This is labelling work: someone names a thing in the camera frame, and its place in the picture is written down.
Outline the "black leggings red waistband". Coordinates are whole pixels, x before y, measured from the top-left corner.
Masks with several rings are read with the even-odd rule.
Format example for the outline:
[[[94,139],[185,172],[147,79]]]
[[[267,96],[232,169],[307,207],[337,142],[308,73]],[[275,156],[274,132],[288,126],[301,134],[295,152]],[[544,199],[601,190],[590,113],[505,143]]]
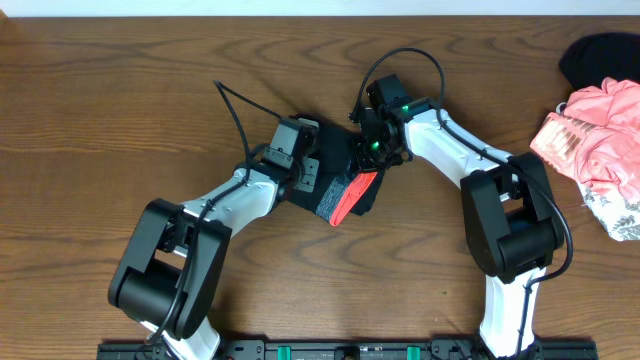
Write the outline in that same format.
[[[310,157],[319,161],[319,167],[313,191],[293,190],[288,201],[332,226],[338,226],[349,214],[363,216],[369,212],[385,171],[365,173],[359,168],[353,141],[360,134],[308,114],[299,113],[291,118],[318,123],[318,148]]]

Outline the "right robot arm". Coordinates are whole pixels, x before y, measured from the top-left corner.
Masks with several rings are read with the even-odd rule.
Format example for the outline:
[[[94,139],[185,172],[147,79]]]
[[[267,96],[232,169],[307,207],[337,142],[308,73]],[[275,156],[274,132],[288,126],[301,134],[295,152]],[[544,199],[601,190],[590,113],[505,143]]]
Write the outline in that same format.
[[[513,156],[482,142],[433,99],[412,98],[395,75],[364,81],[351,116],[362,138],[355,144],[365,172],[387,170],[419,157],[460,191],[467,247],[486,280],[478,356],[532,359],[538,286],[566,241],[542,161]]]

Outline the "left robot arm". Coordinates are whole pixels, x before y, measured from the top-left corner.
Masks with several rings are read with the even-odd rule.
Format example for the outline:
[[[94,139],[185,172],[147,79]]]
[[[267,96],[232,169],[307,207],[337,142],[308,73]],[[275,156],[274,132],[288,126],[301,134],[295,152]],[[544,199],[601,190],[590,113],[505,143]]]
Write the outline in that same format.
[[[150,330],[141,344],[102,344],[100,359],[212,359],[221,343],[208,313],[231,238],[270,213],[295,188],[311,191],[319,124],[282,118],[213,191],[174,204],[147,204],[108,290],[109,303]]]

